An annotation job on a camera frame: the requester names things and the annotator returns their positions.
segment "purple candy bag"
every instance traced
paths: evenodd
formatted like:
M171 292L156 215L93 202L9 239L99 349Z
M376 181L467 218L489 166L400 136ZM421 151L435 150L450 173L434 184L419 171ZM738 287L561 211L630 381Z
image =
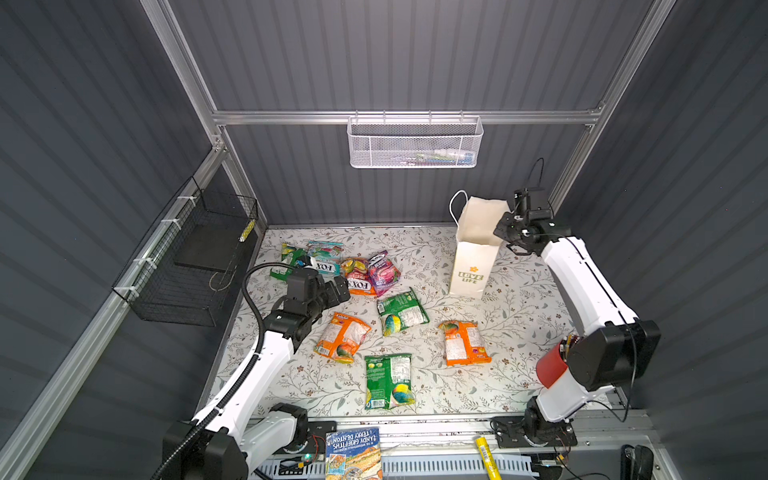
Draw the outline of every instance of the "purple candy bag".
M397 270L392 261L386 257L386 250L377 253L369 260L368 274L376 291L376 296L381 296L392 288L400 278L400 270Z

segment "white rope handle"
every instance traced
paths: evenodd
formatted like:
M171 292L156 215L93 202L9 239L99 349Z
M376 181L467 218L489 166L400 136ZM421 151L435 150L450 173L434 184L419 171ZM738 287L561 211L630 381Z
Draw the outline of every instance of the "white rope handle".
M453 214L453 200L455 200L456 197L458 197L458 195L461 193L464 194L464 198L466 199L466 201L469 202L469 197L467 196L466 190L459 190L458 192L453 194L453 197L451 197L451 201L448 203L448 210L451 212L451 217L453 217L453 221L456 222L456 226L458 226L458 220L456 220L456 215Z

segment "leaf pattern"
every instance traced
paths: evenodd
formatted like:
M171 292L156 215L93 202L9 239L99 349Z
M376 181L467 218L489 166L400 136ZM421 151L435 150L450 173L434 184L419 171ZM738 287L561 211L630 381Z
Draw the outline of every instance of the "leaf pattern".
M256 415L278 402L309 410L310 417L344 415L407 415L433 413L519 412L541 388L536 362L562 336L573 331L571 317L549 269L536 257L517 257L500 249L485 294L480 300L448 295L453 257L454 227L313 228L268 230L257 263L280 260L285 241L298 247L311 240L344 243L345 257L369 257L388 250L402 276L390 293L413 287L431 323L382 336L375 300L353 296L326 311L315 324L290 363L270 385ZM268 269L255 273L250 291L262 314L271 299L284 294L285 283L269 277ZM357 316L373 330L351 365L333 362L314 353L333 312ZM447 367L445 336L437 328L445 320L478 324L493 362ZM257 337L256 319L243 302L238 310L210 396L231 377ZM412 389L416 404L389 411L365 410L365 355L412 353Z

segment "book cover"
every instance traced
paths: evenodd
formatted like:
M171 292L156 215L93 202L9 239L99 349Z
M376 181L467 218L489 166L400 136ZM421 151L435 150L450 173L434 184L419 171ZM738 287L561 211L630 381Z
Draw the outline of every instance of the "book cover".
M326 437L326 480L380 480L379 429L355 429Z

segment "gray wall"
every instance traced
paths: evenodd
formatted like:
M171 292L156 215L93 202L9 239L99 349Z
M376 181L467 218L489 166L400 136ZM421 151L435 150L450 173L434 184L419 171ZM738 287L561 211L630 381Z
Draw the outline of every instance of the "gray wall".
M569 110L603 96L649 0L172 0L220 110ZM450 220L454 192L551 187L581 126L486 126L478 166L360 171L343 127L229 127L270 224Z
M684 477L764 478L768 2L678 2L562 213L663 333L637 387Z
M0 124L3 445L210 144L138 1L0 3ZM146 475L219 338L129 317L30 478Z

